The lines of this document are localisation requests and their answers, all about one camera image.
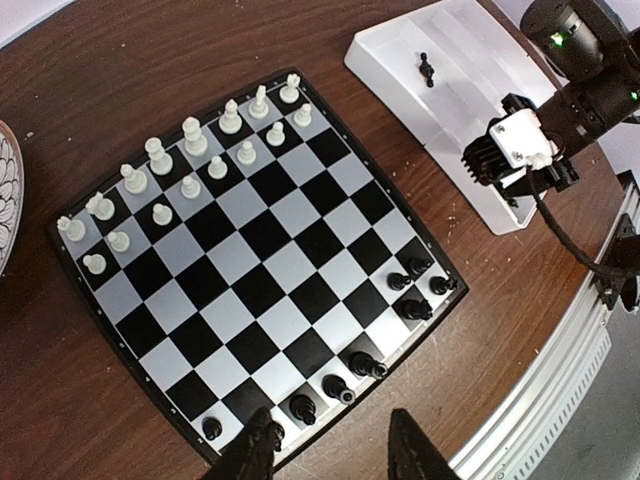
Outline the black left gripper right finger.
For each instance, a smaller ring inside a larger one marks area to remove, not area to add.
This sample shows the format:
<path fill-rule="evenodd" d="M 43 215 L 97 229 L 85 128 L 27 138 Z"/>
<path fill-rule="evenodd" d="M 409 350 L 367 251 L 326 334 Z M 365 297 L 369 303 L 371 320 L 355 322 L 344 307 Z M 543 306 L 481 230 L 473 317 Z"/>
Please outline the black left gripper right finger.
<path fill-rule="evenodd" d="M 460 479 L 405 409 L 391 413 L 387 473 L 392 480 Z"/>

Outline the white plastic tray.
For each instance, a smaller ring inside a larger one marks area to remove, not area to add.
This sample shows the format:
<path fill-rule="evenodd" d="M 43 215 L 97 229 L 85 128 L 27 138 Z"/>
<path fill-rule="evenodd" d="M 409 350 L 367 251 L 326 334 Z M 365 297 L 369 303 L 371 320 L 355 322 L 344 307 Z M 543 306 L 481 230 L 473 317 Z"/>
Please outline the white plastic tray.
<path fill-rule="evenodd" d="M 435 69 L 434 87 L 419 72 L 420 53 Z M 496 235 L 526 228 L 532 197 L 509 206 L 474 182 L 464 149 L 504 116 L 510 93 L 541 105 L 555 92 L 547 75 L 476 1 L 440 1 L 355 34 L 345 65 L 401 121 Z"/>

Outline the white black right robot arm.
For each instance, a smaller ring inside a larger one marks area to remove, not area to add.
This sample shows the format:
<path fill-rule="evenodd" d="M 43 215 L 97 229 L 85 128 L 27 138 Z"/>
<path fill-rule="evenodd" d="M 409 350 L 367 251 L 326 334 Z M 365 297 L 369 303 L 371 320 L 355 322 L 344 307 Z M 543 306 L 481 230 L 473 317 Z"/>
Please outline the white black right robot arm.
<path fill-rule="evenodd" d="M 534 1 L 520 31 L 567 80 L 536 114 L 574 155 L 639 110 L 639 31 L 605 1 Z"/>

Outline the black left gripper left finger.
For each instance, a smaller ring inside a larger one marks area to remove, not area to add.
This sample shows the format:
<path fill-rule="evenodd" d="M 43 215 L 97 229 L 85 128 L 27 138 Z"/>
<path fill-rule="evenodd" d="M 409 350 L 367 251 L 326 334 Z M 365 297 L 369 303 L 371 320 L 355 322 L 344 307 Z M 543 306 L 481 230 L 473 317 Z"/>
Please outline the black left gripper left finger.
<path fill-rule="evenodd" d="M 274 477 L 274 454 L 269 425 L 273 422 L 268 408 L 260 407 L 227 450 L 201 479 L 252 480 Z"/>

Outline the black white chessboard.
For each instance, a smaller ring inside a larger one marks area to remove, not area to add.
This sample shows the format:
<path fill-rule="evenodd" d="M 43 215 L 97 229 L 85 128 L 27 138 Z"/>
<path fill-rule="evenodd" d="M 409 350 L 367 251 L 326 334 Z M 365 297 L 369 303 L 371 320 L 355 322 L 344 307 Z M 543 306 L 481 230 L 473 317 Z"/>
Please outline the black white chessboard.
<path fill-rule="evenodd" d="M 285 430 L 284 466 L 343 419 L 382 380 L 355 375 L 349 357 L 369 353 L 388 374 L 422 343 L 467 293 L 467 285 L 392 180 L 307 80 L 296 104 L 280 97 L 288 74 L 278 71 L 233 96 L 242 121 L 225 134 L 225 104 L 200 114 L 208 150 L 193 157 L 184 133 L 163 134 L 173 159 L 164 176 L 149 168 L 144 150 L 129 163 L 148 179 L 132 195 L 120 173 L 79 194 L 49 226 L 58 259 L 131 375 L 181 435 L 208 461 L 217 460 L 246 422 L 266 407 Z M 259 87 L 268 113 L 249 107 Z M 294 120 L 309 105 L 311 122 Z M 181 195 L 182 179 L 201 184 L 198 198 Z M 100 221 L 85 205 L 101 192 L 115 215 Z M 169 206 L 166 226 L 152 220 L 155 203 Z M 81 220 L 86 235 L 69 241 L 57 219 Z M 107 241 L 124 231 L 130 248 Z M 98 276 L 82 263 L 106 258 Z M 411 257 L 430 258 L 421 276 L 407 271 Z M 412 283 L 387 285 L 399 272 Z M 446 295 L 429 288 L 434 276 L 453 277 Z M 429 320 L 400 316 L 406 299 L 427 300 Z M 323 392 L 326 375 L 355 392 L 343 405 Z M 316 422 L 296 420 L 289 401 L 309 396 Z M 209 442 L 202 421 L 219 419 L 222 435 Z"/>

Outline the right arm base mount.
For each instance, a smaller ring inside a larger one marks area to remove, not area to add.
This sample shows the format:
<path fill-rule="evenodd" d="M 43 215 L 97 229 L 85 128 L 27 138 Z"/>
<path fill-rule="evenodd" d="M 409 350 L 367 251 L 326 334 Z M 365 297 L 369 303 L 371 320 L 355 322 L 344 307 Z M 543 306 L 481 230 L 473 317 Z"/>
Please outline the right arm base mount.
<path fill-rule="evenodd" d="M 618 301 L 629 313 L 639 312 L 639 230 L 623 213 L 614 229 L 601 264 L 614 275 L 594 275 L 599 299 L 612 310 Z"/>

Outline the black chess pawn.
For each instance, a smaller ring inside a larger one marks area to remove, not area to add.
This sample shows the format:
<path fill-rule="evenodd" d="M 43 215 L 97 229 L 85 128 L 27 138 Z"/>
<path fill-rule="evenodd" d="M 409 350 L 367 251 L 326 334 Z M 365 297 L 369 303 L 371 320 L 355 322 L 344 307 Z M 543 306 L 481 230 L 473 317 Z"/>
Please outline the black chess pawn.
<path fill-rule="evenodd" d="M 412 278 L 399 272 L 390 273 L 387 276 L 387 285 L 394 291 L 402 291 L 412 283 Z"/>
<path fill-rule="evenodd" d="M 202 432 L 207 441 L 212 442 L 219 438 L 223 433 L 223 427 L 218 418 L 208 416 L 203 419 Z"/>

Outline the black chess piece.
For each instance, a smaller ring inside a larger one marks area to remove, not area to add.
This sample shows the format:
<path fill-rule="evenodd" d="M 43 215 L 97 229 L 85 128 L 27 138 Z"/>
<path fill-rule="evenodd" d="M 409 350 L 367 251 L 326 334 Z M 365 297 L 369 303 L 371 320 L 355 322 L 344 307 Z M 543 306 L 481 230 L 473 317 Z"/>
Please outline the black chess piece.
<path fill-rule="evenodd" d="M 269 428 L 273 450 L 279 453 L 282 451 L 282 441 L 285 437 L 285 430 L 280 423 L 275 421 L 270 423 Z"/>
<path fill-rule="evenodd" d="M 349 357 L 349 369 L 355 375 L 370 377 L 376 380 L 384 379 L 388 374 L 387 366 L 374 359 L 369 353 L 356 351 Z"/>
<path fill-rule="evenodd" d="M 351 405 L 355 402 L 355 392 L 338 375 L 330 374 L 324 376 L 321 386 L 326 396 L 338 400 L 343 405 Z"/>
<path fill-rule="evenodd" d="M 294 395 L 289 401 L 289 410 L 296 420 L 307 426 L 316 422 L 316 404 L 307 395 Z"/>
<path fill-rule="evenodd" d="M 400 316 L 408 321 L 426 321 L 432 318 L 433 309 L 427 300 L 406 299 L 400 304 Z"/>

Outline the black chess knight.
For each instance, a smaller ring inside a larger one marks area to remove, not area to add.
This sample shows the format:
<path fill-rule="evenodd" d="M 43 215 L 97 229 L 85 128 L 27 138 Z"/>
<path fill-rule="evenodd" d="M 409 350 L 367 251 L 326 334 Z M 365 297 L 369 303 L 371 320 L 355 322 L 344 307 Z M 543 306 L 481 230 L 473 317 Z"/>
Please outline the black chess knight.
<path fill-rule="evenodd" d="M 407 263 L 407 271 L 410 275 L 419 277 L 424 274 L 432 265 L 433 261 L 430 258 L 411 257 Z"/>

